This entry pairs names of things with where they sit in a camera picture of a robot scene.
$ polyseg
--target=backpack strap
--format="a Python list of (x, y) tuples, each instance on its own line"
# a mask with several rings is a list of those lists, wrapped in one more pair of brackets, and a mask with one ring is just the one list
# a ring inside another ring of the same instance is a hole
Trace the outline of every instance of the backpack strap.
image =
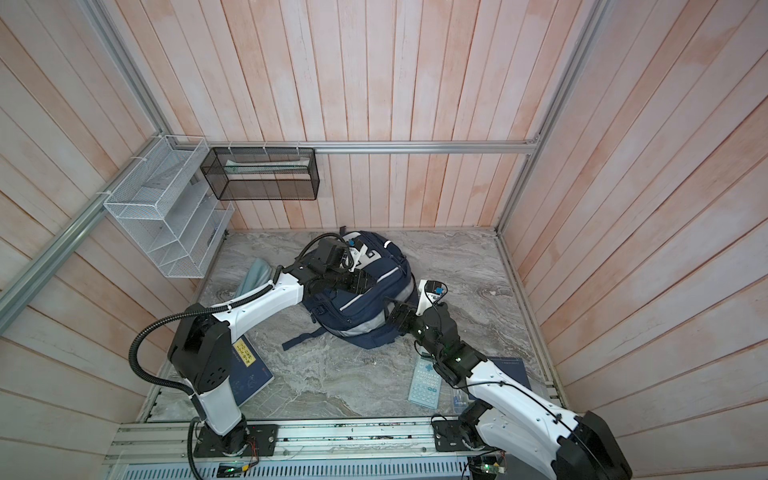
[(325, 332), (327, 332), (326, 327), (321, 326), (319, 329), (315, 330), (311, 333), (302, 333), (301, 335), (294, 337), (287, 342), (283, 344), (283, 351), (285, 352), (288, 349), (293, 348), (296, 345), (299, 345), (301, 342), (306, 342), (309, 339), (317, 338), (318, 336), (323, 335)]

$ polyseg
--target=mounting plate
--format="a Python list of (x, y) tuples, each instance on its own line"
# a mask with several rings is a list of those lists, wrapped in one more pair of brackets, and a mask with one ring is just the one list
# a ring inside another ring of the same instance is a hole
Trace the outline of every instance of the mounting plate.
[[(259, 457), (271, 457), (275, 453), (275, 442), (277, 440), (277, 425), (259, 424), (248, 426), (248, 439), (256, 441), (256, 448)], [(200, 437), (194, 449), (195, 458), (215, 458), (225, 456), (219, 448), (219, 439), (209, 429), (201, 429)], [(240, 457), (250, 457), (250, 448), (246, 447)]]
[(467, 447), (462, 441), (461, 422), (459, 420), (435, 420), (435, 449), (438, 452), (465, 452)]

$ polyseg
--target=notebook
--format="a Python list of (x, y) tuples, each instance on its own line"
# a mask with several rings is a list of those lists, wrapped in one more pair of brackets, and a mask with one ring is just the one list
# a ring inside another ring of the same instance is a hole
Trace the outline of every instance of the notebook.
[(528, 381), (528, 374), (525, 372), (525, 363), (523, 359), (504, 356), (489, 356), (491, 360), (502, 372), (509, 378), (515, 380), (526, 389), (531, 389), (531, 383)]
[(232, 352), (230, 387), (237, 406), (241, 406), (271, 382), (274, 376), (245, 335), (232, 344)]

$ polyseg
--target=calculator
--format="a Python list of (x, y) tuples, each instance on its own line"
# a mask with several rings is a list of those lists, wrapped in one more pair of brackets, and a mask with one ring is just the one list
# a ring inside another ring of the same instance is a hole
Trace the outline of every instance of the calculator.
[(416, 367), (413, 369), (413, 380), (411, 381), (411, 392), (408, 394), (408, 400), (428, 409), (437, 409), (441, 385), (442, 377), (435, 371), (432, 361), (419, 357), (416, 360)]

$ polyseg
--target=metal base platform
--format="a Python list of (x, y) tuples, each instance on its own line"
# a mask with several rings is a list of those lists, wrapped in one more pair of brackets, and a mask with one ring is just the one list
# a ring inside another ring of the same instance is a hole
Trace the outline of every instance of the metal base platform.
[[(247, 478), (460, 478), (467, 456), (477, 455), (438, 452), (429, 417), (248, 422), (268, 424), (278, 425), (274, 454)], [(105, 478), (189, 478), (187, 428), (186, 422), (123, 425), (104, 459)], [(195, 464), (204, 478), (216, 478), (219, 464), (232, 462), (196, 458)]]

